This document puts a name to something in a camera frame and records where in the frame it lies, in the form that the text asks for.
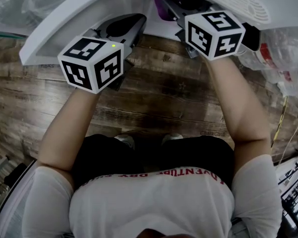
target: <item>shoe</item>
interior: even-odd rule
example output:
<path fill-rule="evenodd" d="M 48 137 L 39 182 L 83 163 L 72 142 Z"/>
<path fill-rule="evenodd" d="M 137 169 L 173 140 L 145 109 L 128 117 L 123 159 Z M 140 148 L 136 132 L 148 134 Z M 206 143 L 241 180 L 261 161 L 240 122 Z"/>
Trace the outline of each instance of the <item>shoe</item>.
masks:
<path fill-rule="evenodd" d="M 118 139 L 120 142 L 123 142 L 124 144 L 126 144 L 130 148 L 135 149 L 134 139 L 130 135 L 123 134 L 123 135 L 115 136 L 114 138 Z"/>
<path fill-rule="evenodd" d="M 161 145 L 163 145 L 167 141 L 175 140 L 175 139 L 182 139 L 182 138 L 183 138 L 183 136 L 181 134 L 178 134 L 178 133 L 168 134 L 168 135 L 164 136 Z"/>

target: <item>cube with fiducial markers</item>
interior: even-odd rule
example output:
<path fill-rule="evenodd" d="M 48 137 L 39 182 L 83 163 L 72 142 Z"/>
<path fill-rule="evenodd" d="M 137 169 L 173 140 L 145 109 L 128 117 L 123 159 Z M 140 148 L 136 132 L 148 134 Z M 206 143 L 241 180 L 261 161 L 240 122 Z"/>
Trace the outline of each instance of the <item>cube with fiducial markers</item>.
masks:
<path fill-rule="evenodd" d="M 234 55 L 245 28 L 229 11 L 210 11 L 185 17 L 186 43 L 208 60 Z"/>
<path fill-rule="evenodd" d="M 58 60 L 69 85 L 97 94 L 123 74 L 124 44 L 76 36 Z"/>

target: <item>skin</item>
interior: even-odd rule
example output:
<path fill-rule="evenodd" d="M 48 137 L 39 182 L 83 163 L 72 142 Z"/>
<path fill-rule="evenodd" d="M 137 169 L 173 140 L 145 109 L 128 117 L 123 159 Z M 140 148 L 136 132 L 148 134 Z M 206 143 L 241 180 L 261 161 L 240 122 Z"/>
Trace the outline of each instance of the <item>skin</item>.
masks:
<path fill-rule="evenodd" d="M 227 129 L 235 142 L 235 173 L 253 158 L 270 154 L 265 111 L 236 65 L 229 59 L 205 61 Z M 99 94 L 75 89 L 46 131 L 38 165 L 62 174 L 74 186 L 70 171 L 86 135 Z"/>

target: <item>white cable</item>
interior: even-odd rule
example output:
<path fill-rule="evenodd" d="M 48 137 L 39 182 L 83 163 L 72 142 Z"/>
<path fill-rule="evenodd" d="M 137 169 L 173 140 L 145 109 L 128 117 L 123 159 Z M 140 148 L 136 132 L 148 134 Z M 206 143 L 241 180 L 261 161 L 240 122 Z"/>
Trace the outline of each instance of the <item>white cable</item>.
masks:
<path fill-rule="evenodd" d="M 277 165 L 276 169 L 277 169 L 277 168 L 279 167 L 279 165 L 281 164 L 281 162 L 282 162 L 282 160 L 283 160 L 283 158 L 284 158 L 284 155 L 285 155 L 285 153 L 286 153 L 286 150 L 287 150 L 287 148 L 288 148 L 290 142 L 292 141 L 294 135 L 296 134 L 297 130 L 298 130 L 298 126 L 297 126 L 295 132 L 293 133 L 292 137 L 289 139 L 289 141 L 288 141 L 288 143 L 287 143 L 287 145 L 286 145 L 286 147 L 285 147 L 285 149 L 284 149 L 284 152 L 283 152 L 283 154 L 282 154 L 282 158 L 281 158 L 280 161 L 278 162 L 278 165 Z"/>

